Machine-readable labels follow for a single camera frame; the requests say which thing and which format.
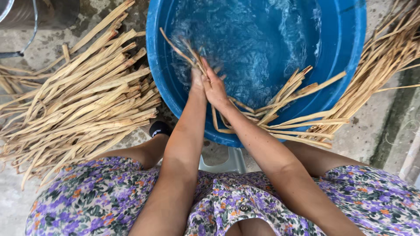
plastic stool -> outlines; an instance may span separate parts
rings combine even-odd
[[[228,147],[229,159],[221,164],[215,166],[208,166],[204,164],[203,156],[200,156],[199,170],[204,170],[210,173],[237,173],[244,174],[247,172],[245,166],[244,156],[242,151],[237,147]]]

floral dress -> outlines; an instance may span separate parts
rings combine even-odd
[[[160,168],[106,157],[62,169],[35,201],[26,235],[127,235]],[[420,235],[420,193],[383,170],[343,166],[315,178],[319,188],[366,235]],[[260,218],[276,235],[325,235],[282,203],[262,172],[199,171],[184,235],[224,235],[239,220]]]

button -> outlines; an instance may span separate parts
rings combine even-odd
[[[245,205],[242,205],[242,206],[239,207],[239,210],[241,210],[243,212],[246,212],[248,210],[248,207],[245,206]]]

woman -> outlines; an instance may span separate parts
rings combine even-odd
[[[385,171],[296,142],[244,117],[222,80],[192,70],[172,134],[61,170],[35,201],[28,235],[418,235],[420,195]],[[262,172],[198,171],[207,101],[230,122]],[[155,167],[163,157],[162,167]]]

blue plastic basin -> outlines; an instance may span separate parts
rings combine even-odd
[[[163,27],[170,35],[171,22],[179,0],[151,0],[146,24],[147,56],[153,78],[163,100],[178,118],[186,104],[188,94],[176,78],[171,63],[170,46],[159,31]],[[278,124],[293,118],[329,110],[338,101],[349,84],[358,65],[365,40],[366,5],[363,0],[319,0],[321,7],[322,47],[316,67],[308,84],[322,83],[332,76],[346,71],[347,76],[334,84],[296,100],[288,109],[278,113],[280,117],[270,123]],[[308,127],[290,129],[305,131]],[[242,147],[235,134],[223,134],[213,127],[210,106],[207,108],[204,136],[231,147]]]

